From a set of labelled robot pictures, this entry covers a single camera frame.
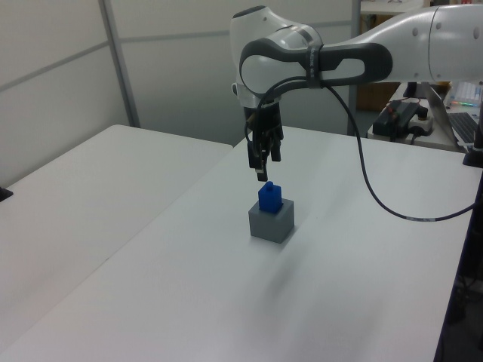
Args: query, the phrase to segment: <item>gray block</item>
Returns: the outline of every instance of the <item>gray block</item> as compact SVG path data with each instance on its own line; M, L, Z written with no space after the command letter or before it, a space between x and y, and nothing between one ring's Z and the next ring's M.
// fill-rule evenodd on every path
M282 206L277 213L260 210L257 203L248 211L250 234L257 238L281 243L294 228L294 202L281 200Z

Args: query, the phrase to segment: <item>robotic arm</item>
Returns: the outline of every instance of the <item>robotic arm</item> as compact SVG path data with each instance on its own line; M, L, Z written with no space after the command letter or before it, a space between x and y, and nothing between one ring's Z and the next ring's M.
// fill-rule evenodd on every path
M237 13L230 26L237 69L233 91L245 108L246 127L253 131L248 157L258 180L268 179L270 153L273 161L281 160L278 102L283 93L328 85L481 77L481 19L482 5L432 7L394 17L349 41L323 45L313 28L283 19L265 6Z

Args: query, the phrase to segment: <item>white desk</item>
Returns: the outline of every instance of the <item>white desk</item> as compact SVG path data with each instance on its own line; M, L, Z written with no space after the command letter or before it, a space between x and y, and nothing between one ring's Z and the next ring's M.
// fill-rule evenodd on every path
M424 3L424 0L403 0L403 2L375 0L374 2L361 2L361 15L398 15L424 8Z
M207 173L231 146L113 126L0 203L0 351Z
M401 83L398 87L396 92L392 95L391 100L401 100L404 98L404 92L406 87L408 86L407 83ZM410 98L409 100L405 100L404 102L417 102L417 99ZM428 109L428 115L432 117L431 109L429 107L428 101L422 99L420 101L420 105L426 107ZM476 119L479 117L479 109L473 107L464 107L464 106L455 106L451 105L451 107L447 110L448 113L458 113L458 112L469 112L475 115ZM410 144L413 135L408 134L406 137L396 139L397 143L405 143ZM382 140L382 141L389 141L388 137L380 136L378 134L374 134L372 130L372 126L369 128L368 131L368 138L373 140ZM432 149L444 149L446 151L453 151L453 152L463 152L463 149L457 148L449 139L448 135L443 131L443 129L438 125L438 122L433 122L433 131L429 136L421 136L415 139L414 141L415 146L421 147L429 147Z
M474 201L481 170L459 153L363 146L376 193L399 212ZM285 127L281 151L269 176L295 201L287 243L250 237L261 184L242 142L0 361L432 362L469 213L389 215L353 137Z

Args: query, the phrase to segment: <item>blue toy block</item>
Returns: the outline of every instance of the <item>blue toy block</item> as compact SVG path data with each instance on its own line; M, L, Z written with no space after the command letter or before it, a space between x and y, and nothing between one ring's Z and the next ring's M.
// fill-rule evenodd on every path
M258 192L258 204L262 211L277 213L281 209L281 187L267 182Z

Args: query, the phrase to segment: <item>white wall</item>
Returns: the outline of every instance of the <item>white wall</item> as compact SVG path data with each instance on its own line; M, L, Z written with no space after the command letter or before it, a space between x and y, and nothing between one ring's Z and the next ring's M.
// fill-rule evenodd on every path
M110 0L126 76L140 125L235 145L244 116L231 92L235 79L229 22L264 4L288 19L315 25L324 43L347 40L355 1ZM349 88L340 89L349 100ZM347 133L347 117L326 91L297 91L281 102L286 125Z
M0 186L127 124L97 0L0 0Z

